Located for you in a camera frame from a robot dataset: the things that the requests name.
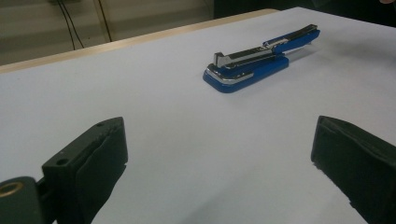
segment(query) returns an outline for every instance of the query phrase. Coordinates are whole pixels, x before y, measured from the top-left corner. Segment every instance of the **wall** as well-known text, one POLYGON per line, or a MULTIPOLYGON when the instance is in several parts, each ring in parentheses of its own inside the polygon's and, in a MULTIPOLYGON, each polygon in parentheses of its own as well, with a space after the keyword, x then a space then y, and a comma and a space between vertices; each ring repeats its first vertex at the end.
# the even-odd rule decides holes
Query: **wall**
MULTIPOLYGON (((110 38, 117 41, 213 17, 213 0, 64 0, 64 4, 86 48, 110 38)), ((0 65, 69 50, 73 45, 56 0, 0 1, 0 65)))

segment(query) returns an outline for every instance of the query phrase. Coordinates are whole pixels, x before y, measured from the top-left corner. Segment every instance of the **white tabletop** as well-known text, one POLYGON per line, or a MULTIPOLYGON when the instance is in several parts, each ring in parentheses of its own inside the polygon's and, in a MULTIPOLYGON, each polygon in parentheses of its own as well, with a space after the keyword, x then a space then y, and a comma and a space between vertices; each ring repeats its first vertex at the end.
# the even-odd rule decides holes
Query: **white tabletop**
POLYGON ((396 145, 396 29, 303 8, 0 75, 0 181, 124 117, 130 161, 93 223, 363 224, 310 161, 319 115, 396 145), (229 54, 316 24, 290 67, 223 94, 229 54))

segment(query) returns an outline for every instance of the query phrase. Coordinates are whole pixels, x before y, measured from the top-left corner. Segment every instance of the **stapler base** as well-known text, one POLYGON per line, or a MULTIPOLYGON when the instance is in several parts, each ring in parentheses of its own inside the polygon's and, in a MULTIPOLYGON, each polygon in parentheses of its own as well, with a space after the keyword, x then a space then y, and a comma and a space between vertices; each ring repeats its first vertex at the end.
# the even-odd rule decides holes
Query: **stapler base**
POLYGON ((231 93, 249 86, 265 77, 271 76, 289 66, 289 59, 284 55, 272 60, 263 60, 235 68, 217 68, 210 64, 204 72, 204 81, 216 90, 231 93))

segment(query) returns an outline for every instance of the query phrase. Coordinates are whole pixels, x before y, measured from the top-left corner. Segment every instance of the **black cable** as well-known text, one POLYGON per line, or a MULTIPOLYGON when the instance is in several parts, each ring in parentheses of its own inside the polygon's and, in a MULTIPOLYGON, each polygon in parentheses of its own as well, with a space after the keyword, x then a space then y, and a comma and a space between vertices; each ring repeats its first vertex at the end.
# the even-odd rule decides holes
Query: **black cable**
POLYGON ((102 1, 98 0, 98 3, 99 3, 99 8, 100 8, 100 10, 102 12, 103 20, 105 22, 105 27, 106 27, 106 31, 107 31, 107 34, 108 34, 108 39, 110 40, 110 42, 113 42, 113 38, 111 38, 111 34, 110 34, 110 29, 108 28, 105 12, 103 11, 102 1))
MULTIPOLYGON (((64 14, 64 9, 62 8, 61 2, 59 0, 58 0, 58 5, 61 8, 62 13, 64 14)), ((73 36, 72 36, 72 31, 70 30, 69 21, 66 18, 66 14, 64 14, 64 19, 66 20, 67 29, 69 30, 70 39, 72 40, 72 44, 73 44, 73 49, 76 49, 76 46, 74 44, 74 39, 73 39, 73 36)))
POLYGON ((209 15, 210 19, 213 19, 212 18, 212 10, 210 10, 209 4, 206 2, 206 0, 203 0, 203 1, 204 1, 205 5, 206 5, 207 14, 209 15))
POLYGON ((81 40, 79 39, 77 30, 76 30, 76 26, 73 23, 72 17, 70 16, 69 11, 67 10, 67 7, 64 5, 64 0, 60 0, 60 1, 61 1, 62 6, 64 7, 64 10, 66 11, 67 16, 69 17, 70 22, 72 23, 73 30, 74 30, 74 32, 76 34, 76 37, 78 39, 79 44, 81 45, 82 48, 84 48, 84 45, 82 44, 81 40))

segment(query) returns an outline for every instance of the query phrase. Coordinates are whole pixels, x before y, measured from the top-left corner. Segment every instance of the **stapler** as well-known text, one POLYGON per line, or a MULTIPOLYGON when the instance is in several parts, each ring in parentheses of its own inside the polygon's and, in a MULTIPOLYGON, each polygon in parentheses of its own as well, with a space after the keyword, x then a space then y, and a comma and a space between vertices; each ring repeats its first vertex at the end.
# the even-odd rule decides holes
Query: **stapler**
POLYGON ((204 72, 204 81, 224 93, 238 91, 289 66, 285 51, 297 49, 319 36, 310 24, 305 28, 263 42, 262 46, 224 56, 215 53, 204 72))

